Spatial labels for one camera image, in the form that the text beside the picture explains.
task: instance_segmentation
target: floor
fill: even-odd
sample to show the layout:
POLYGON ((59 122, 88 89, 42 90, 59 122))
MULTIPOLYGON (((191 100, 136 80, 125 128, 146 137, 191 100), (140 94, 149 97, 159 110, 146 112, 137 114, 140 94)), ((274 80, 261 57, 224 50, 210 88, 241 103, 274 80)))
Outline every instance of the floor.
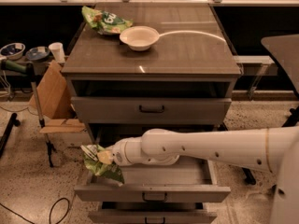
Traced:
MULTIPOLYGON (((280 127, 297 107, 293 101, 235 101, 225 118, 229 130, 280 127)), ((20 214, 31 223, 49 223, 50 209, 56 201, 67 198, 70 211, 61 223, 92 223, 88 212, 96 210, 98 203, 82 202, 74 193, 77 184, 86 180, 87 170, 82 161, 82 144, 88 144, 87 134, 50 134, 57 149, 53 153, 54 168, 49 168, 43 134, 39 133, 36 111, 27 102, 0 103, 0 136, 4 132, 11 112, 17 112, 19 127, 13 127, 0 159, 0 204, 20 214)), ((231 188, 223 203, 208 203, 207 210, 218 217, 213 224, 266 224, 269 222, 274 175, 252 171, 257 184, 244 182, 241 168, 214 163, 220 186, 231 188)), ((51 223, 64 215, 67 201, 58 202, 52 210, 51 223)), ((0 206, 0 223, 28 223, 0 206)))

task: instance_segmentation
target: white cup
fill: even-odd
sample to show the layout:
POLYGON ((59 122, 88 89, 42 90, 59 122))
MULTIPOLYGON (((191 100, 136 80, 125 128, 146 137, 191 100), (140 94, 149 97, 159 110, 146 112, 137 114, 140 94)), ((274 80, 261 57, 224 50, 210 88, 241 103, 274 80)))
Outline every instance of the white cup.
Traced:
POLYGON ((64 45, 62 43, 54 42, 49 45, 49 49, 57 63, 65 63, 64 45))

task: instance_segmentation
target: black handle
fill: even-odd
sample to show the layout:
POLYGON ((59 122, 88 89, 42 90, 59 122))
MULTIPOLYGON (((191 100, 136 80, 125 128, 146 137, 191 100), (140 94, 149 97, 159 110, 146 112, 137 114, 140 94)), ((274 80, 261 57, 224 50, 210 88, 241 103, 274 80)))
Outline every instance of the black handle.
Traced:
POLYGON ((146 199, 146 193, 142 192, 142 200, 146 203, 165 203, 167 201, 167 192, 164 194, 164 198, 161 200, 146 199))
POLYGON ((148 222, 148 218, 147 218, 147 217, 144 218, 144 223, 145 223, 145 224, 150 224, 150 222, 148 222))
POLYGON ((163 113, 165 111, 164 105, 161 108, 145 108, 142 105, 139 106, 141 113, 163 113))

